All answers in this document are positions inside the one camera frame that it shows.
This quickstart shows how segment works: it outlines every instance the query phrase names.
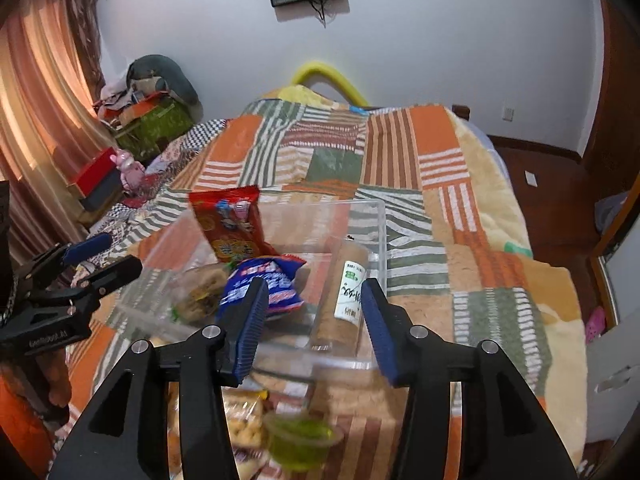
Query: orange curtain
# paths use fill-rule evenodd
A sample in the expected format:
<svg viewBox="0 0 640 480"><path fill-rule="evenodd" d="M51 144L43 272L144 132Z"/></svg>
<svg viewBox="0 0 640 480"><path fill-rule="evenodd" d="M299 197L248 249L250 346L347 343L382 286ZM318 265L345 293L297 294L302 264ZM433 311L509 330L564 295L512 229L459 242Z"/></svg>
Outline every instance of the orange curtain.
<svg viewBox="0 0 640 480"><path fill-rule="evenodd" d="M86 237L66 186L114 145L92 109L65 0L21 0L0 29L0 100L0 178L11 184L10 251L22 263Z"/></svg>

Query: bread roll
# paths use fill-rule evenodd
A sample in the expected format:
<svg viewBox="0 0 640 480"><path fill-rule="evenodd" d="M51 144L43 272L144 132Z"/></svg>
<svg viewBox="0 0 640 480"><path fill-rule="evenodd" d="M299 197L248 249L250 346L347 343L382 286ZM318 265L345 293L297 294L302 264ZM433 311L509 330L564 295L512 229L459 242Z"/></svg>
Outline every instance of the bread roll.
<svg viewBox="0 0 640 480"><path fill-rule="evenodd" d="M311 348L345 356L355 355L362 325L360 289L367 275L369 251L343 240L332 257L322 290Z"/></svg>

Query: curtain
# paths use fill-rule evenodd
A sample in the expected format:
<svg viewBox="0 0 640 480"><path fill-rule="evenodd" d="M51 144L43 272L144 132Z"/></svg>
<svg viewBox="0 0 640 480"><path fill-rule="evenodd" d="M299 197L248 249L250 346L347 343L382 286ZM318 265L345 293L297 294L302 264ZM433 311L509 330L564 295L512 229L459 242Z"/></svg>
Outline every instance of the curtain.
<svg viewBox="0 0 640 480"><path fill-rule="evenodd" d="M96 0L66 0L66 8L84 78L91 97L94 101L99 101L104 75L100 66L100 29L95 2Z"/></svg>
<svg viewBox="0 0 640 480"><path fill-rule="evenodd" d="M0 102L0 178L11 187L9 244L21 264L85 238L66 186L114 145L92 109L65 0L21 0L0 29Z"/></svg>

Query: blue snack bag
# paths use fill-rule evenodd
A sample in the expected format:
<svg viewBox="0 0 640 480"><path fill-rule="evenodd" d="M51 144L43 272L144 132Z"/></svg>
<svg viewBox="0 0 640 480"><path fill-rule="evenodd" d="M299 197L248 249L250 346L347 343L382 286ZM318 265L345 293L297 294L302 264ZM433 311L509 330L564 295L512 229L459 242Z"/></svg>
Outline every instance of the blue snack bag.
<svg viewBox="0 0 640 480"><path fill-rule="evenodd" d="M303 301L293 288L292 281L304 264L305 260L292 254L260 256L240 262L226 282L216 318L219 319L230 306L242 301L254 278L264 279L269 287L267 319L299 309Z"/></svg>

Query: green bag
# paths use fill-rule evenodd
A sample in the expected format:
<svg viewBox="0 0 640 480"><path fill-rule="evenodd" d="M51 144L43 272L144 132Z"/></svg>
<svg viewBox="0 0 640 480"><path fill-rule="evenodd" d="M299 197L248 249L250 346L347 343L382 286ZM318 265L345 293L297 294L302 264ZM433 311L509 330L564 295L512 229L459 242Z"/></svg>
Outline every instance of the green bag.
<svg viewBox="0 0 640 480"><path fill-rule="evenodd" d="M193 120L187 108L171 97L164 97L156 108L120 130L115 139L136 160L146 161L159 155L167 143L192 126Z"/></svg>

